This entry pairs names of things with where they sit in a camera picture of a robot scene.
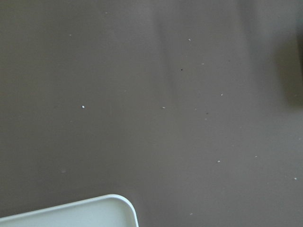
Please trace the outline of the white serving tray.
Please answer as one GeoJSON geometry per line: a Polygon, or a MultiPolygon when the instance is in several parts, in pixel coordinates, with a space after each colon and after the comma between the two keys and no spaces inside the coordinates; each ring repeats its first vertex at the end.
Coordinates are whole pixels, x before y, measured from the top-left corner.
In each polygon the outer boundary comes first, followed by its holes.
{"type": "Polygon", "coordinates": [[[108,194],[46,209],[3,217],[2,227],[137,227],[132,203],[108,194]]]}

